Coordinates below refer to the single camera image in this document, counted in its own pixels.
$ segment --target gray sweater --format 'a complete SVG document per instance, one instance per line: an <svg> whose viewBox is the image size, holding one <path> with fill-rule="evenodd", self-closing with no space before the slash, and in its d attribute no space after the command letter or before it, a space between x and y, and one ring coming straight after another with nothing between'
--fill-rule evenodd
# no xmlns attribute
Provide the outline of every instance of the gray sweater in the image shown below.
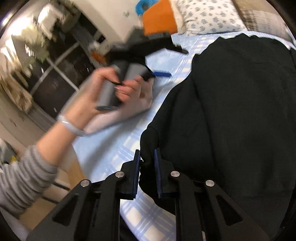
<svg viewBox="0 0 296 241"><path fill-rule="evenodd" d="M36 146L29 146L20 162L3 166L0 173L0 211L21 240L25 240L27 234L14 217L24 213L51 185L56 175L57 167L45 162Z"/></svg>

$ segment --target black garment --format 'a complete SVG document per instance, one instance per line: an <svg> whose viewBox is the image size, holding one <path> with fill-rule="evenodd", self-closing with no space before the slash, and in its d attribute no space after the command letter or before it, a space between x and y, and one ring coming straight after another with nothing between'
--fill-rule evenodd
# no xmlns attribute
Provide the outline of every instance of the black garment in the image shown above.
<svg viewBox="0 0 296 241"><path fill-rule="evenodd" d="M296 52L241 34L195 55L141 136L140 187L157 198L154 149L194 180L214 180L270 237L296 180Z"/></svg>

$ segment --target bed sheet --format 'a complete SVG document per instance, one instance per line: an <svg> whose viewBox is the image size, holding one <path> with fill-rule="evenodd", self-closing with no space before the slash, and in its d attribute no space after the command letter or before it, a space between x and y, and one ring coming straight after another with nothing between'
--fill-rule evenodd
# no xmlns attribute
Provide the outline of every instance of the bed sheet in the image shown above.
<svg viewBox="0 0 296 241"><path fill-rule="evenodd" d="M199 36L172 35L173 42L187 49L189 54L182 55L161 50L146 58L147 65L152 70L169 71L172 74L170 78L155 79L154 101L151 109L91 136L80 137L74 142L73 147L78 161L91 182L105 179L108 175L120 170L124 162L133 160L135 150L140 149L142 132L152 121L169 91L190 73L193 56L201 53L220 36L231 38L240 33L276 39L289 49L295 48L294 44L282 38L252 31ZM121 200L120 213L139 240L176 239L175 216L156 206L140 187L138 187L136 199Z"/></svg>

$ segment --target mattress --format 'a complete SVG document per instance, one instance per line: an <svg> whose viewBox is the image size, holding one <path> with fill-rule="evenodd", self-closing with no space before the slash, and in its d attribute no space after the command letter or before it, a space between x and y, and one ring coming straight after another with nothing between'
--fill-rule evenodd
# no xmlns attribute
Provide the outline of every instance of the mattress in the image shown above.
<svg viewBox="0 0 296 241"><path fill-rule="evenodd" d="M91 136L80 137L74 142L73 147L86 177L91 182L104 180L120 170L124 162L133 160L135 150L140 149L142 132L152 121L169 91L188 76L193 56L200 54L218 37L232 38L241 33L276 39L288 49L295 49L294 39L291 43L280 37L252 31L198 36L172 35L173 42L187 49L189 54L160 50L146 57L150 69L172 74L170 78L155 79L151 109ZM120 214L138 240L176 239L175 216L156 206L140 187L133 201L121 200Z"/></svg>

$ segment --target bracelet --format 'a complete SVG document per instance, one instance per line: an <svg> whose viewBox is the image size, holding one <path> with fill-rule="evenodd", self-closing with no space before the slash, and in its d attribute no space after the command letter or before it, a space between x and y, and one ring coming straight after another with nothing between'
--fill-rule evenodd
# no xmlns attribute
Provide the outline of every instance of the bracelet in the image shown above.
<svg viewBox="0 0 296 241"><path fill-rule="evenodd" d="M71 132L73 132L74 134L76 134L77 136L85 136L86 133L78 128L76 128L74 125L72 125L67 119L66 117L59 115L57 117L57 120L60 121L68 130L70 130Z"/></svg>

